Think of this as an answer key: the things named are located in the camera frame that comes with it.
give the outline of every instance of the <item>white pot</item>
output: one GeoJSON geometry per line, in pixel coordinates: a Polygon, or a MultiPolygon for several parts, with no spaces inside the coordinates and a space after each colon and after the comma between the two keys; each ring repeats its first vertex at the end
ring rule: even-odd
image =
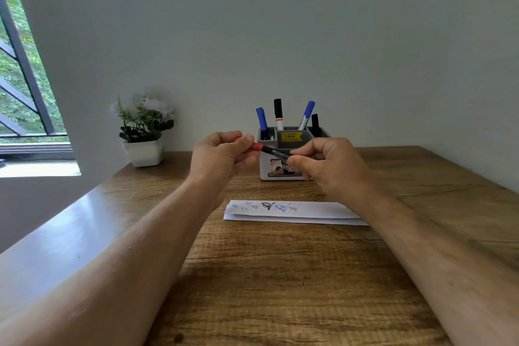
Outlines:
{"type": "Polygon", "coordinates": [[[159,141],[127,142],[124,141],[126,154],[135,167],[158,165],[162,161],[164,145],[159,141]]]}

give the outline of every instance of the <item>price tag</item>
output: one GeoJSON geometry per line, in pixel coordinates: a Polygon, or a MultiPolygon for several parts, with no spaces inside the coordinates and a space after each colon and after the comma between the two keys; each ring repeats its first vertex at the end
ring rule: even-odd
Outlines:
{"type": "Polygon", "coordinates": [[[282,142],[298,142],[302,141],[302,133],[304,132],[283,132],[281,133],[282,142]]]}

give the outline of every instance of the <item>table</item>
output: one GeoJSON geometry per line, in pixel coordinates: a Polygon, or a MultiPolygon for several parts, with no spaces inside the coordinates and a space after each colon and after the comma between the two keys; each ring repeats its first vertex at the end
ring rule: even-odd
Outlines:
{"type": "MultiPolygon", "coordinates": [[[[420,147],[360,148],[401,201],[519,268],[519,195],[420,147]]],[[[131,165],[0,255],[0,320],[88,263],[175,189],[188,152],[131,165]]],[[[234,179],[231,199],[326,201],[314,182],[234,179]]],[[[210,215],[147,340],[182,344],[450,344],[369,227],[223,221],[210,215]]]]}

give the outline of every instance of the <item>tree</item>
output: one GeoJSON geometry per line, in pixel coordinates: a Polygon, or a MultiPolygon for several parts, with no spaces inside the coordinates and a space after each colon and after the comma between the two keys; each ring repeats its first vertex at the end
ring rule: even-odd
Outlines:
{"type": "MultiPolygon", "coordinates": [[[[34,75],[38,81],[38,86],[42,92],[42,97],[45,101],[49,111],[52,123],[57,132],[65,132],[63,120],[61,119],[60,111],[56,105],[56,100],[52,94],[45,68],[40,59],[38,49],[34,42],[27,17],[23,11],[23,6],[20,0],[7,0],[11,15],[15,21],[18,34],[22,40],[25,52],[31,63],[34,75]]],[[[5,30],[3,23],[0,25],[0,39],[6,44],[10,45],[9,37],[5,30]]],[[[0,76],[10,83],[13,87],[18,89],[21,93],[29,98],[31,94],[29,88],[23,78],[18,62],[12,59],[5,52],[0,50],[0,76]]],[[[22,126],[29,133],[44,133],[42,122],[39,115],[31,109],[24,106],[21,102],[16,100],[10,94],[0,89],[0,112],[9,117],[20,126],[22,126]]],[[[0,134],[12,133],[5,126],[0,124],[0,134]]],[[[17,138],[17,139],[0,139],[0,143],[21,143],[21,142],[56,142],[68,141],[67,137],[44,137],[44,138],[17,138]]]]}

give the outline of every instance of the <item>folded white paper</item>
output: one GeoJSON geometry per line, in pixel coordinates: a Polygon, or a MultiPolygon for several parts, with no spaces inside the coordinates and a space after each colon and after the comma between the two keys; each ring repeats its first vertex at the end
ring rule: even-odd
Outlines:
{"type": "Polygon", "coordinates": [[[314,201],[237,201],[225,208],[225,220],[256,220],[327,225],[367,225],[339,203],[314,201]]]}

